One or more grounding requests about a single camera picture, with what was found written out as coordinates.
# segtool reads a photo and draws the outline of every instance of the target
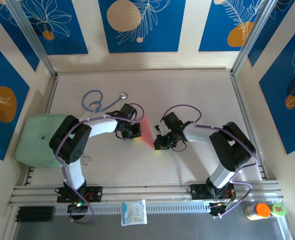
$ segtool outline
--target pill bottle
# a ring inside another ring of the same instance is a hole
[[[271,210],[265,203],[258,203],[248,206],[245,215],[250,220],[266,219],[271,215]]]

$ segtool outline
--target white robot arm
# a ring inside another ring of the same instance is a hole
[[[156,137],[154,148],[156,150],[173,149],[179,141],[212,144],[220,164],[206,180],[204,188],[199,189],[198,192],[204,193],[203,198],[200,199],[221,197],[227,190],[231,177],[251,158],[251,155],[238,142],[233,142],[234,139],[223,131],[213,132],[211,128],[199,128],[192,123],[192,121],[183,123],[173,112],[164,116],[160,124],[155,126],[160,134]],[[223,129],[255,153],[250,140],[234,122],[228,122]]]
[[[124,104],[120,111],[107,113],[111,117],[122,118],[111,119],[103,118],[101,120],[89,121],[80,124],[79,120],[70,115],[67,116],[60,127],[57,129],[49,142],[50,148],[58,157],[63,160],[62,171],[64,178],[68,181],[69,185],[64,183],[65,188],[73,188],[81,193],[86,188],[86,180],[82,174],[81,169],[81,156],[84,152],[85,146],[89,138],[104,134],[120,132],[123,140],[134,139],[141,136],[140,123],[130,123],[130,120],[136,109],[129,104]],[[64,137],[69,131],[78,125],[74,131],[63,141]]]
[[[118,121],[115,119],[102,119],[85,124],[91,127],[91,132],[88,136],[88,138],[91,138],[99,134],[115,132]],[[66,164],[65,162],[63,164],[69,183],[74,189],[79,189],[85,183],[81,169],[81,159],[79,158],[70,164]]]

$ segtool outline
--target metal ring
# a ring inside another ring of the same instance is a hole
[[[127,99],[128,98],[128,94],[126,92],[121,92],[119,94],[119,98],[122,99],[122,100]]]
[[[88,165],[90,165],[90,163],[91,163],[91,157],[90,157],[90,156],[84,156],[84,153],[83,153],[82,163],[83,163],[84,166],[88,166]]]

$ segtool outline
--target white table surface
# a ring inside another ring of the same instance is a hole
[[[128,94],[126,100],[119,101],[110,111],[120,110],[124,103],[142,105],[153,139],[157,135],[154,126],[169,107],[177,104],[199,108],[202,112],[200,124],[221,127],[232,121],[246,133],[227,71],[156,70],[60,75],[50,113],[81,117],[84,113],[81,99],[94,89],[104,94],[103,108],[121,92]],[[100,96],[96,94],[91,93],[85,103],[97,101]],[[177,107],[173,111],[183,122],[198,117],[195,110],[187,107]],[[90,138],[84,153],[91,157],[91,164],[82,166],[83,175],[88,184],[100,185],[204,182],[219,164],[214,148],[209,144],[188,142],[183,152],[156,151],[140,139],[123,141],[114,133]],[[261,180],[259,168],[249,167],[236,179]],[[36,167],[31,185],[61,185],[62,181],[60,168]]]

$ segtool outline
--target bottle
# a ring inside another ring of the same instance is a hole
[[[248,206],[245,209],[245,215],[250,220],[266,219],[271,215],[271,210],[265,203],[258,203]]]
[[[271,211],[271,217],[281,218],[287,214],[287,209],[281,203],[276,202],[268,205],[268,207]]]

